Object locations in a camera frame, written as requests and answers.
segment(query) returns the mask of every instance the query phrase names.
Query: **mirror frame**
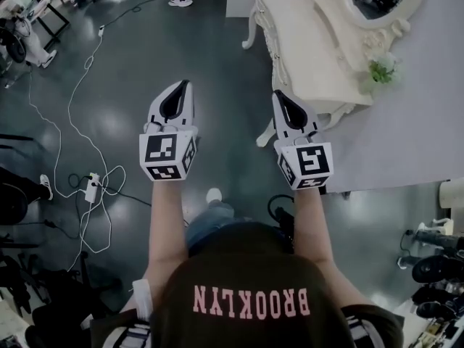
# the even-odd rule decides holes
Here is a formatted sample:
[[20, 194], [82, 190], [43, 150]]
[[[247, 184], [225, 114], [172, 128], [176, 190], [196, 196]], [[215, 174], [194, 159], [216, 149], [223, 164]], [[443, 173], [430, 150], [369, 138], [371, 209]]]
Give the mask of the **mirror frame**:
[[408, 20], [421, 5], [422, 0], [403, 0], [390, 13], [376, 20], [368, 20], [362, 12], [353, 4], [353, 0], [341, 0], [345, 6], [347, 18], [356, 26], [366, 30], [385, 28], [396, 20]]

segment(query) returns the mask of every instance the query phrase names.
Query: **white cable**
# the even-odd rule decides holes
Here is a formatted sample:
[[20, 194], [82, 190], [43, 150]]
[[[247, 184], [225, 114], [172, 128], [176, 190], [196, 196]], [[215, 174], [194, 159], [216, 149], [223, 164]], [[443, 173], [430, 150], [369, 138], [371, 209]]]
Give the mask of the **white cable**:
[[[74, 262], [72, 263], [71, 267], [68, 269], [68, 272], [74, 267], [74, 265], [76, 264], [76, 262], [78, 261], [79, 259], [79, 256], [80, 256], [80, 253], [82, 252], [83, 250], [83, 245], [85, 244], [94, 254], [98, 254], [100, 252], [103, 252], [104, 250], [107, 250], [109, 249], [109, 247], [111, 246], [111, 235], [112, 235], [112, 221], [111, 221], [111, 218], [109, 217], [109, 214], [108, 214], [108, 211], [107, 211], [107, 208], [104, 206], [104, 202], [103, 202], [103, 198], [104, 198], [104, 195], [105, 194], [109, 194], [110, 196], [115, 196], [117, 194], [120, 193], [121, 189], [123, 188], [124, 184], [125, 184], [125, 179], [126, 179], [126, 172], [125, 172], [125, 169], [123, 166], [121, 165], [118, 165], [116, 167], [114, 167], [111, 171], [108, 172], [108, 167], [107, 167], [107, 163], [105, 162], [105, 159], [104, 159], [104, 156], [102, 154], [102, 151], [100, 151], [100, 149], [94, 144], [94, 142], [86, 135], [82, 134], [79, 129], [73, 124], [73, 120], [71, 118], [71, 112], [70, 112], [70, 108], [71, 108], [71, 103], [73, 102], [73, 99], [74, 99], [74, 95], [75, 95], [75, 92], [78, 90], [78, 87], [79, 85], [83, 82], [84, 78], [86, 78], [88, 72], [90, 71], [91, 67], [92, 67], [92, 64], [94, 63], [94, 60], [95, 60], [95, 54], [97, 53], [97, 51], [99, 50], [101, 44], [103, 42], [103, 35], [100, 36], [100, 42], [98, 44], [98, 46], [96, 47], [96, 49], [94, 50], [94, 52], [92, 53], [92, 55], [86, 60], [86, 62], [84, 63], [84, 74], [83, 76], [80, 78], [80, 80], [78, 81], [78, 84], [74, 87], [74, 90], [72, 91], [72, 95], [71, 95], [71, 98], [70, 98], [70, 101], [69, 103], [67, 104], [67, 116], [68, 116], [68, 119], [70, 121], [70, 124], [71, 126], [78, 132], [78, 134], [82, 137], [84, 137], [85, 139], [87, 139], [93, 148], [95, 148], [97, 150], [97, 152], [100, 154], [100, 157], [101, 157], [101, 161], [103, 162], [103, 166], [104, 166], [104, 171], [105, 171], [105, 175], [103, 176], [102, 180], [101, 180], [101, 183], [99, 183], [99, 185], [101, 186], [101, 195], [100, 195], [100, 200], [99, 200], [99, 203], [97, 205], [95, 205], [94, 207], [92, 207], [92, 203], [90, 204], [90, 207], [88, 208], [88, 211], [85, 212], [82, 217], [80, 218], [80, 223], [79, 223], [79, 237], [80, 237], [80, 245], [79, 245], [79, 253], [77, 254], [77, 256], [75, 257], [74, 259]], [[54, 166], [54, 170], [53, 170], [53, 177], [54, 177], [54, 188], [55, 188], [55, 191], [63, 196], [64, 198], [69, 198], [71, 197], [72, 195], [78, 193], [79, 191], [82, 191], [82, 192], [85, 192], [84, 190], [82, 189], [77, 189], [76, 191], [72, 192], [71, 194], [69, 195], [65, 195], [65, 194], [62, 194], [58, 188], [57, 188], [57, 166], [58, 166], [58, 161], [59, 161], [59, 158], [61, 156], [61, 150], [62, 150], [62, 132], [61, 130], [58, 128], [57, 124], [54, 123], [53, 121], [50, 121], [49, 119], [47, 119], [46, 117], [44, 117], [41, 112], [38, 110], [37, 106], [34, 105], [30, 99], [30, 93], [31, 93], [31, 89], [32, 89], [32, 71], [30, 71], [30, 81], [29, 81], [29, 105], [34, 107], [38, 113], [38, 115], [41, 117], [42, 120], [52, 124], [57, 130], [58, 130], [58, 133], [59, 133], [59, 150], [58, 150], [58, 156], [57, 156], [57, 161], [55, 162], [55, 166]], [[108, 192], [107, 190], [107, 187], [109, 185], [109, 175], [111, 173], [113, 173], [116, 169], [120, 168], [123, 173], [124, 173], [124, 179], [123, 179], [123, 182], [121, 184], [121, 186], [119, 187], [119, 189], [111, 194]], [[88, 227], [88, 222], [90, 220], [90, 214], [99, 206], [102, 206], [103, 207], [103, 210], [104, 210], [104, 213], [108, 219], [108, 223], [109, 223], [109, 231], [108, 231], [108, 244], [103, 247], [102, 249], [100, 250], [94, 250], [85, 240], [85, 236], [86, 236], [86, 231], [87, 231], [87, 227]], [[86, 224], [84, 226], [84, 228], [82, 229], [82, 222], [84, 220], [84, 217], [87, 215], [87, 220], [86, 220]]]

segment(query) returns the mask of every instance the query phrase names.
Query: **carved table leg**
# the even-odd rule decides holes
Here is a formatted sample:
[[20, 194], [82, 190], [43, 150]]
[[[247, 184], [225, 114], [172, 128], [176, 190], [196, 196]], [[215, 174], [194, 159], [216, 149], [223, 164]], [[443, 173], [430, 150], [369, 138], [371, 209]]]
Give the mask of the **carved table leg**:
[[270, 123], [266, 130], [264, 130], [264, 133], [261, 134], [258, 139], [256, 140], [256, 144], [258, 147], [266, 147], [266, 144], [268, 144], [269, 140], [276, 134], [276, 129], [274, 128], [274, 120], [270, 119]]
[[243, 49], [247, 50], [247, 49], [250, 49], [254, 43], [254, 38], [256, 37], [256, 19], [254, 18], [254, 16], [256, 15], [256, 7], [253, 6], [252, 7], [252, 11], [250, 12], [249, 14], [249, 22], [248, 22], [248, 30], [249, 30], [249, 34], [248, 34], [248, 40], [247, 41], [243, 41], [241, 43], [241, 46], [243, 47]]
[[331, 120], [330, 122], [324, 126], [324, 130], [330, 129], [334, 127], [338, 121], [340, 121], [341, 117], [345, 114], [349, 114], [354, 108], [356, 104], [346, 103], [340, 108], [338, 108], [334, 113], [331, 113]]

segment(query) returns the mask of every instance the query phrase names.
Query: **gray floor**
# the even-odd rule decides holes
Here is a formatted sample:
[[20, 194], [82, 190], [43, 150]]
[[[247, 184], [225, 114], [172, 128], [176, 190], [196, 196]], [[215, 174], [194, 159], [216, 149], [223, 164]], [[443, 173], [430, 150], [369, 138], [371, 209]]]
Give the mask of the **gray floor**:
[[[97, 152], [68, 123], [70, 95], [98, 44], [98, 27], [140, 1], [100, 0], [82, 10], [61, 7], [72, 26], [55, 46], [59, 53], [51, 66], [33, 71], [33, 103], [62, 129], [57, 185], [64, 193], [72, 191], [69, 174], [103, 171]], [[272, 113], [271, 62], [264, 38], [260, 34], [253, 48], [244, 51], [241, 42], [247, 36], [247, 20], [225, 19], [225, 0], [194, 1], [188, 9], [169, 7], [165, 0], [146, 4], [138, 14], [130, 12], [108, 27], [94, 66], [75, 96], [72, 118], [101, 148], [109, 169], [125, 167], [128, 179], [123, 192], [148, 201], [152, 185], [138, 165], [138, 135], [155, 96], [178, 80], [191, 80], [201, 141], [184, 184], [185, 218], [191, 220], [205, 208], [205, 194], [216, 186], [239, 215], [271, 223], [268, 199], [291, 192], [273, 150], [255, 145]], [[57, 24], [50, 14], [46, 21], [52, 27]], [[38, 143], [14, 144], [21, 153], [2, 151], [0, 161], [37, 181], [40, 173], [53, 176], [59, 139], [57, 131], [28, 105], [28, 84], [28, 76], [23, 76], [8, 91], [0, 90], [0, 130], [34, 136]], [[112, 175], [110, 186], [120, 183], [121, 175]], [[366, 295], [390, 309], [417, 288], [410, 272], [396, 267], [399, 240], [406, 228], [441, 217], [436, 188], [429, 184], [361, 191], [349, 200], [335, 194], [324, 197], [340, 268]], [[107, 198], [106, 203], [113, 220], [112, 246], [91, 255], [89, 263], [96, 284], [112, 276], [122, 279], [120, 292], [107, 297], [116, 308], [125, 303], [131, 281], [140, 278], [146, 267], [149, 208], [122, 196]], [[81, 212], [87, 207], [82, 197], [79, 205]], [[55, 195], [53, 202], [33, 204], [28, 218], [37, 217], [77, 233], [74, 199]], [[96, 248], [104, 246], [107, 231], [104, 213], [93, 214], [88, 241]], [[43, 226], [2, 228], [5, 232], [17, 241], [39, 243], [34, 252], [47, 268], [69, 267], [78, 251], [78, 241]]]

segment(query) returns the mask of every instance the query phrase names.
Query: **sneaker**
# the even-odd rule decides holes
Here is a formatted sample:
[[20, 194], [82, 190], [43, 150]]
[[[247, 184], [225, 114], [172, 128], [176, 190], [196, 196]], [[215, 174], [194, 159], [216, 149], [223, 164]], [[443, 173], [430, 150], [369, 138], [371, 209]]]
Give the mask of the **sneaker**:
[[206, 194], [206, 202], [209, 204], [212, 201], [222, 201], [223, 194], [220, 193], [220, 189], [218, 188], [210, 188], [208, 193]]
[[45, 63], [42, 63], [42, 67], [47, 68], [50, 65], [51, 61], [55, 59], [56, 55], [57, 55], [57, 51], [53, 50], [53, 52], [50, 53], [49, 58], [45, 61]]
[[192, 0], [169, 0], [169, 5], [172, 7], [185, 8], [192, 5], [194, 2]]
[[41, 185], [45, 186], [45, 187], [47, 187], [49, 189], [49, 191], [50, 191], [49, 201], [51, 201], [51, 199], [53, 199], [53, 192], [51, 191], [49, 177], [47, 177], [45, 174], [41, 175]]

